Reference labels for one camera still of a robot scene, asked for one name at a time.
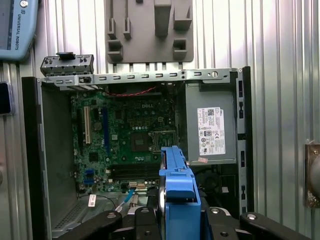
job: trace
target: white sticker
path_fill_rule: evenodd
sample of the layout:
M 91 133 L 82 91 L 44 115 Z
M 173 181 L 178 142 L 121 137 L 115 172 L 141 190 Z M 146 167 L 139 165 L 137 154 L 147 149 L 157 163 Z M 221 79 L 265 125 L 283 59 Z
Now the white sticker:
M 223 193 L 223 194 L 229 193 L 229 189 L 228 189 L 227 186 L 223 186 L 223 187 L 222 187 L 222 193 Z
M 199 154 L 226 154 L 224 111 L 220 107 L 197 109 Z
M 198 162 L 207 164 L 208 163 L 208 159 L 204 158 L 204 157 L 198 157 Z
M 93 208 L 96 205 L 96 198 L 97 198 L 97 195 L 95 195 L 95 194 L 90 195 L 88 207 Z

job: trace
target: barcode sticker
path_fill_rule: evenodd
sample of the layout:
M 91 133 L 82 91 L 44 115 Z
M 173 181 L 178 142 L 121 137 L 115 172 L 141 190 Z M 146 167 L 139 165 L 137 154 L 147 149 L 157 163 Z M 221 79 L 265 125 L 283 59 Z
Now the barcode sticker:
M 96 198 L 97 198 L 97 195 L 95 195 L 95 194 L 90 195 L 88 207 L 93 208 L 96 205 Z
M 204 158 L 204 157 L 199 157 L 199 158 L 198 158 L 198 162 L 207 164 L 207 163 L 208 163 L 208 159 L 207 159 L 207 158 Z

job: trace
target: motherboard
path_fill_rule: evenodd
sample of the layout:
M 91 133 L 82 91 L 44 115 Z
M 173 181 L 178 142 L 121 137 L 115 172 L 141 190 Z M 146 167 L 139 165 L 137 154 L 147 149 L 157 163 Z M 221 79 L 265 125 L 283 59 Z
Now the motherboard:
M 79 193 L 144 190 L 159 183 L 161 147 L 178 139 L 170 97 L 90 91 L 70 101 Z

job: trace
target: red wire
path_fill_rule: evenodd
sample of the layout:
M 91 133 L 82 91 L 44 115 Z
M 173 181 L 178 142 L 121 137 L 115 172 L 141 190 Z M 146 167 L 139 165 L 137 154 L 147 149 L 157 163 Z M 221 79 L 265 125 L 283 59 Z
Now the red wire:
M 156 86 L 154 87 L 151 87 L 145 91 L 141 91 L 141 92 L 137 92 L 137 93 L 131 93 L 131 94 L 116 94 L 116 93 L 111 93 L 111 92 L 107 92 L 108 95 L 111 95 L 111 96 L 116 96 L 116 97 L 132 97 L 132 96 L 137 96 L 137 95 L 141 95 L 141 94 L 145 94 L 145 93 L 148 93 L 150 92 L 151 90 L 155 89 Z

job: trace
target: power supply label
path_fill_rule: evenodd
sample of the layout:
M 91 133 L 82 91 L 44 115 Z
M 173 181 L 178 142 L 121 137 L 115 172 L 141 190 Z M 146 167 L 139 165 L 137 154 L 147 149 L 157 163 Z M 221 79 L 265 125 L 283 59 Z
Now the power supply label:
M 199 154 L 226 154 L 224 111 L 220 107 L 197 109 Z

